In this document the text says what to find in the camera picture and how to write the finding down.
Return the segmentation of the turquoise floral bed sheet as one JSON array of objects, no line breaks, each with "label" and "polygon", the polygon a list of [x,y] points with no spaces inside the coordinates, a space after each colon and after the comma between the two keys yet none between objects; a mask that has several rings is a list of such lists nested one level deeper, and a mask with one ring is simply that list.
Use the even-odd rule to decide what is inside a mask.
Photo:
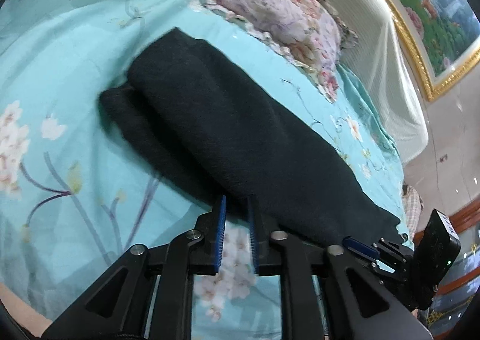
[{"label": "turquoise floral bed sheet", "polygon": [[98,97],[177,27],[208,41],[332,144],[408,227],[399,153],[358,77],[328,101],[297,66],[199,0],[7,0],[1,8],[1,301],[42,334],[127,247],[191,228],[181,193],[101,119]]}]

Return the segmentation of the black pants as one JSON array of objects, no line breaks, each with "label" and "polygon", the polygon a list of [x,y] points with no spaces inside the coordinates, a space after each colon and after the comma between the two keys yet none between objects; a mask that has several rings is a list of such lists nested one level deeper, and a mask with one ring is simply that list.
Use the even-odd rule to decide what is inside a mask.
[{"label": "black pants", "polygon": [[207,41],[173,29],[99,96],[133,149],[175,186],[247,218],[246,201],[322,247],[351,236],[400,243],[399,219],[334,148]]}]

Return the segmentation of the pink floral ruffled pillow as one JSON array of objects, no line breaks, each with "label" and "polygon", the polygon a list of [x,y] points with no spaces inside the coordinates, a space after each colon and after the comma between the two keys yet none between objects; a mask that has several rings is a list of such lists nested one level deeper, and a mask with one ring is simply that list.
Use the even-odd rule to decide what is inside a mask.
[{"label": "pink floral ruffled pillow", "polygon": [[336,67],[358,35],[328,0],[201,0],[202,4],[301,69],[329,101],[337,99]]}]

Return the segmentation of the beige striped headboard cover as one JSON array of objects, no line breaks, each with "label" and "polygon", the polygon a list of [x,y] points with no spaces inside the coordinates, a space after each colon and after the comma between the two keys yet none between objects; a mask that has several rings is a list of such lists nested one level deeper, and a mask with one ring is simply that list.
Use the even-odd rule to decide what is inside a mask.
[{"label": "beige striped headboard cover", "polygon": [[429,135],[391,9],[385,0],[327,1],[358,35],[357,43],[343,50],[341,62],[363,83],[407,164],[423,152]]}]

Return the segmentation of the gold framed floral painting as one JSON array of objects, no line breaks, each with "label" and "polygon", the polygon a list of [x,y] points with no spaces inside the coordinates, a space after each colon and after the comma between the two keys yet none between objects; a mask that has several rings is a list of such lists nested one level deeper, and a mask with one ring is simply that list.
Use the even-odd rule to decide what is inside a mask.
[{"label": "gold framed floral painting", "polygon": [[467,0],[385,0],[428,101],[448,92],[479,62],[479,19]]}]

